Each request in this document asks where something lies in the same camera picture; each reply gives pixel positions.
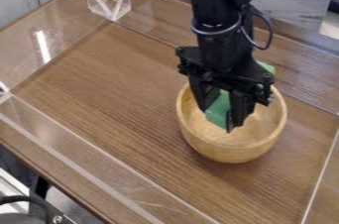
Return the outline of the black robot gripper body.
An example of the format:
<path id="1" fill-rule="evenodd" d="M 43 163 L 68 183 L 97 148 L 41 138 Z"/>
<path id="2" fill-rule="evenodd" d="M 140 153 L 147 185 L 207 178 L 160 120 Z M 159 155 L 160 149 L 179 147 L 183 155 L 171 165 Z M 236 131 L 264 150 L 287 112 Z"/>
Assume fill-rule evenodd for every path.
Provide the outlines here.
<path id="1" fill-rule="evenodd" d="M 188 80 L 191 77 L 210 80 L 208 69 L 227 69 L 246 60 L 255 59 L 252 20 L 239 20 L 231 26 L 208 26 L 192 20 L 191 29 L 197 38 L 197 45 L 176 50 L 180 59 L 179 72 Z"/>

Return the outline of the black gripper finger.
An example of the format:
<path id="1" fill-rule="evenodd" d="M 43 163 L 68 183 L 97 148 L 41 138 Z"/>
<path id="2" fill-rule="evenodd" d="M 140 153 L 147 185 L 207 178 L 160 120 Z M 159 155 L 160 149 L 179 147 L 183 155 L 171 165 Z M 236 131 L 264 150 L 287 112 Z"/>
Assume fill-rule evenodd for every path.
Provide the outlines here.
<path id="1" fill-rule="evenodd" d="M 254 97 L 234 90 L 230 93 L 231 109 L 227 111 L 227 132 L 231 133 L 236 127 L 242 127 L 248 116 L 255 112 Z"/>
<path id="2" fill-rule="evenodd" d="M 212 81 L 204 81 L 195 77 L 189 78 L 189 86 L 197 106 L 200 110 L 206 112 L 220 96 L 220 89 Z"/>

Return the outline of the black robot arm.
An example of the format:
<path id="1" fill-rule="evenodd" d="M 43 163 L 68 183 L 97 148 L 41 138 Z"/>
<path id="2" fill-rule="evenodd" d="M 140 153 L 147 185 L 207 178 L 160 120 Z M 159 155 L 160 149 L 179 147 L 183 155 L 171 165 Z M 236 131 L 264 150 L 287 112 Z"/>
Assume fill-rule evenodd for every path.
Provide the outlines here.
<path id="1" fill-rule="evenodd" d="M 255 60 L 254 17 L 264 13 L 252 0 L 189 0 L 197 45 L 176 49 L 179 72 L 189 80 L 197 107 L 227 131 L 240 127 L 255 107 L 271 102 L 275 73 Z"/>

